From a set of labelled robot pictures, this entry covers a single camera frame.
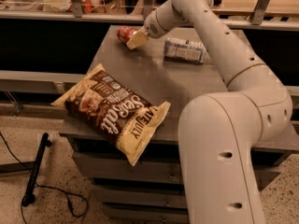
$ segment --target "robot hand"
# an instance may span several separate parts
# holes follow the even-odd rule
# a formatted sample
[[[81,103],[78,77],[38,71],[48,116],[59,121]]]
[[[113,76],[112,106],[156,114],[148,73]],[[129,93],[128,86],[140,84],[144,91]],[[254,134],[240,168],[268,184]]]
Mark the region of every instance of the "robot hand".
[[[168,0],[145,20],[157,38],[193,26],[228,92],[192,100],[178,125],[191,224],[264,224],[250,149],[282,132],[292,100],[283,84],[210,9],[211,0]]]

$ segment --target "terrazzo floor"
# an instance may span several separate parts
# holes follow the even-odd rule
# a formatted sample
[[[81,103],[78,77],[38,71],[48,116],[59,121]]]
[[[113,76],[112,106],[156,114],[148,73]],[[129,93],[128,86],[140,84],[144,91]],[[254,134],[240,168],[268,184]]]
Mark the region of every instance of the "terrazzo floor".
[[[58,131],[65,112],[49,106],[26,105],[18,117],[13,116],[13,106],[0,104],[0,132],[6,138],[12,152],[21,161],[36,157],[43,133],[50,135],[51,147],[45,150],[37,183],[53,186],[76,194],[89,201],[89,210],[84,217],[72,217],[67,208],[67,199],[60,191],[35,188],[36,201],[23,208],[24,217],[30,224],[155,224],[149,221],[122,220],[106,217],[93,196],[90,181],[83,177],[73,162],[72,148]],[[13,163],[0,140],[0,164]],[[291,155],[281,165],[282,174],[261,193],[267,224],[299,223],[299,155]],[[29,172],[0,175],[0,224],[24,223],[21,217],[21,199],[26,190]],[[85,202],[71,198],[74,212],[84,211]]]

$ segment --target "red object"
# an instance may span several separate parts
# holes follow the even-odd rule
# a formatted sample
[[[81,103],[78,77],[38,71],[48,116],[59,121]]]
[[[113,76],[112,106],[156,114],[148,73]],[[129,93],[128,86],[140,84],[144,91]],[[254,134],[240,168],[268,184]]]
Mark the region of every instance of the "red object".
[[[129,26],[121,26],[118,29],[118,38],[121,42],[127,43],[136,31],[137,31],[136,28],[132,28]]]

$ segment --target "bag of chips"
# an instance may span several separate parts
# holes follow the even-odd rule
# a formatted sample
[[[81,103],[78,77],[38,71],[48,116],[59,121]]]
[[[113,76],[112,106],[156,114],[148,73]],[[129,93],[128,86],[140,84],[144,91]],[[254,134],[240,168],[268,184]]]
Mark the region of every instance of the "bag of chips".
[[[102,64],[52,103],[66,108],[122,151],[134,166],[163,122],[168,102],[152,105],[110,76]]]

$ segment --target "black cable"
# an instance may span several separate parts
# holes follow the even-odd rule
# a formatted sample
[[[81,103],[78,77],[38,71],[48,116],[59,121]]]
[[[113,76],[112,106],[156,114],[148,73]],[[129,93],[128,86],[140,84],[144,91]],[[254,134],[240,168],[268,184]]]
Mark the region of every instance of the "black cable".
[[[1,134],[0,132],[0,136],[3,140],[3,142],[5,143],[9,153],[11,154],[11,156],[16,160],[18,161],[27,171],[31,172],[31,169],[29,167],[27,167],[23,162],[21,162],[14,154],[13,152],[11,151],[11,149],[9,148],[9,145],[7,143],[7,140],[5,139],[5,137]],[[37,188],[42,188],[42,189],[54,189],[54,190],[59,190],[60,192],[64,193],[66,199],[67,199],[67,206],[68,206],[68,209],[70,211],[70,213],[72,214],[73,217],[76,217],[76,218],[80,218],[80,217],[83,217],[88,209],[89,209],[89,203],[88,203],[88,200],[87,198],[84,198],[82,195],[79,195],[79,194],[76,194],[76,193],[73,193],[73,192],[69,192],[69,191],[65,191],[63,189],[59,189],[59,188],[55,188],[55,187],[51,187],[51,186],[46,186],[46,185],[38,185],[36,183],[36,187]],[[75,197],[79,197],[82,201],[84,201],[86,203],[86,208],[85,210],[81,213],[81,214],[75,214],[74,213],[74,207],[73,207],[73,204],[72,204],[72,201],[70,200],[70,196],[75,196]],[[21,204],[21,216],[22,216],[22,219],[24,221],[25,224],[27,224],[26,222],[26,219],[25,219],[25,216],[24,216],[24,213],[23,213],[23,206]]]

